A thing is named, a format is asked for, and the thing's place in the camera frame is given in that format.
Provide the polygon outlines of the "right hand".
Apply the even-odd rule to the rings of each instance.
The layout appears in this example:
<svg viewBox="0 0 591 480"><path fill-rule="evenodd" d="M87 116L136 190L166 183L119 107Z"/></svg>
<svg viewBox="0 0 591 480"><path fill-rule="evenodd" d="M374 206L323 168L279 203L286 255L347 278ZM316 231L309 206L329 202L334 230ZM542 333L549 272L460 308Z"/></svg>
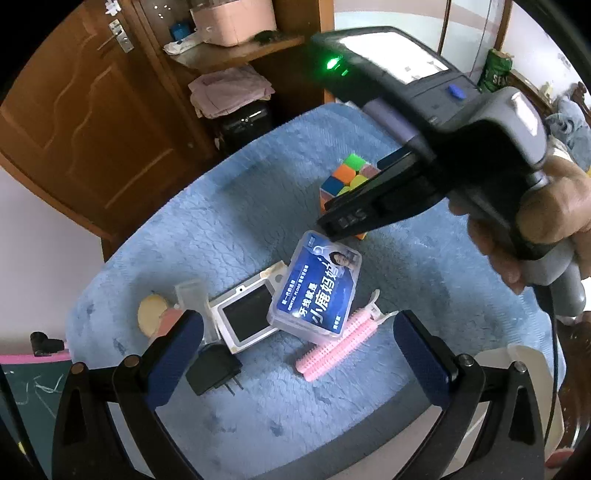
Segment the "right hand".
<svg viewBox="0 0 591 480"><path fill-rule="evenodd" d="M590 276L590 177L572 161L556 155L547 158L544 170L551 183L526 199L517 226L526 240L536 244L570 238L581 277L586 279ZM468 234L503 282L521 294L526 282L520 264L494 239L491 228L470 217Z"/></svg>

